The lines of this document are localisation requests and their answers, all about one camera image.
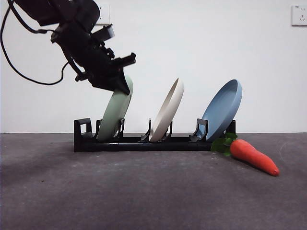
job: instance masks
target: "carrot leaves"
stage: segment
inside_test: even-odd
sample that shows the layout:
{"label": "carrot leaves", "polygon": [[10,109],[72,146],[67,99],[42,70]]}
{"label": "carrot leaves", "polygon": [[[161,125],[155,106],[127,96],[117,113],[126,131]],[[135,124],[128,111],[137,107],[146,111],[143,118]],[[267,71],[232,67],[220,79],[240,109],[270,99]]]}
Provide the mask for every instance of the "carrot leaves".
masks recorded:
{"label": "carrot leaves", "polygon": [[230,156],[230,145],[237,139],[235,133],[225,133],[224,138],[216,139],[211,145],[211,151],[223,153],[225,156]]}

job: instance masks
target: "black wire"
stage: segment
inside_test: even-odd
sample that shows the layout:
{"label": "black wire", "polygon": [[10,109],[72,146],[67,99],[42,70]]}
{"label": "black wire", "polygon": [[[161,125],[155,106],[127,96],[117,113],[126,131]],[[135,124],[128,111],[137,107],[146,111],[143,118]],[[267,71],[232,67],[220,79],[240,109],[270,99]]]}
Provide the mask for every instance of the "black wire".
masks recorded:
{"label": "black wire", "polygon": [[9,65],[11,66],[11,68],[12,68],[17,74],[19,74],[21,77],[23,77],[23,78],[25,78],[25,79],[27,79],[27,80],[29,80],[29,81],[32,81],[32,82],[34,82],[34,83],[40,84],[40,85],[55,85],[55,84],[59,83],[60,81],[62,81],[62,80],[63,80],[63,77],[64,77],[64,69],[65,69],[65,67],[68,65],[68,62],[67,62],[67,63],[63,66],[63,68],[62,68],[60,80],[58,80],[58,81],[56,81],[56,82],[53,82],[53,83],[44,83],[44,82],[39,82],[39,81],[33,80],[33,79],[31,79],[31,78],[28,78],[28,77],[26,77],[25,75],[23,75],[21,72],[19,72],[19,71],[14,67],[14,65],[11,63],[10,58],[9,58],[8,54],[6,53],[6,50],[5,50],[5,47],[4,47],[4,44],[3,44],[3,30],[4,30],[5,22],[6,22],[6,19],[7,19],[8,15],[9,15],[10,10],[11,10],[11,8],[8,7],[8,9],[6,10],[5,15],[4,15],[4,17],[3,17],[3,22],[2,22],[1,30],[0,30],[0,42],[1,42],[1,47],[2,47],[3,53],[4,53],[4,55],[5,55],[5,58],[6,58],[6,60],[8,61]]}
{"label": "black wire", "polygon": [[44,29],[39,29],[39,30],[34,30],[32,29],[30,26],[27,25],[27,23],[24,22],[24,20],[21,18],[21,16],[19,15],[19,13],[17,12],[17,10],[14,7],[14,2],[15,0],[8,0],[8,4],[10,6],[10,9],[13,11],[13,13],[15,14],[16,18],[18,19],[18,21],[21,23],[21,25],[24,26],[24,28],[26,28],[28,31],[30,31],[31,33],[34,34],[45,34],[48,31],[52,31],[57,33],[57,31],[54,30],[44,30]]}

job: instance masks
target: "rack base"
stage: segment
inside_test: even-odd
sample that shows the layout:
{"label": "rack base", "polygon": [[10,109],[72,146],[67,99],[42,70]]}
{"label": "rack base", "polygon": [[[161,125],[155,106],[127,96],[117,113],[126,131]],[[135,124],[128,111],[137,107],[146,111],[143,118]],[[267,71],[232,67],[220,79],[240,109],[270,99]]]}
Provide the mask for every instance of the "rack base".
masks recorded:
{"label": "rack base", "polygon": [[[81,133],[81,125],[86,124],[86,132]],[[149,128],[145,135],[140,137],[123,137],[125,120],[118,123],[118,133],[108,143],[98,142],[96,136],[101,125],[101,120],[96,122],[96,134],[92,134],[91,119],[79,119],[74,121],[74,151],[95,152],[95,151],[209,151],[210,142],[205,141],[208,133],[208,121],[197,119],[197,127],[193,135],[188,137],[172,137],[172,123],[169,134],[167,132],[159,142],[149,142],[148,137],[151,130],[151,119]],[[196,135],[199,125],[205,126],[205,134],[202,137]],[[236,132],[236,122],[232,121],[226,130]]]}

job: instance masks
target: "green plate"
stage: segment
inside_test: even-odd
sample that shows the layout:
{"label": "green plate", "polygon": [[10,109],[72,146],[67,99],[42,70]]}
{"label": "green plate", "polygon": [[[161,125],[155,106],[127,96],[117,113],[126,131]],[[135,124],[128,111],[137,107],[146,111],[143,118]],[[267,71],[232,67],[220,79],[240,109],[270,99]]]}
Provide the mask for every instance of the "green plate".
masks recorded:
{"label": "green plate", "polygon": [[107,104],[105,114],[97,135],[99,142],[110,140],[118,131],[118,121],[125,117],[133,93],[133,83],[130,77],[126,76],[126,82],[130,89],[130,94],[126,95],[119,90],[115,90]]}

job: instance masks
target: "electrical socket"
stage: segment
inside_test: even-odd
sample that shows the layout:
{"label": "electrical socket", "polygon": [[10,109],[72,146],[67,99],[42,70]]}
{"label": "electrical socket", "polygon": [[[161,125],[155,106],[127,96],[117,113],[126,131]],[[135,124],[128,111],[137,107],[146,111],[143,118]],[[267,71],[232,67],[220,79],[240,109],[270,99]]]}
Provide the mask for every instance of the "electrical socket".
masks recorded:
{"label": "electrical socket", "polygon": [[94,0],[100,10],[100,16],[96,25],[110,25],[110,4],[105,3],[104,0]]}
{"label": "electrical socket", "polygon": [[307,5],[291,6],[292,25],[307,25]]}

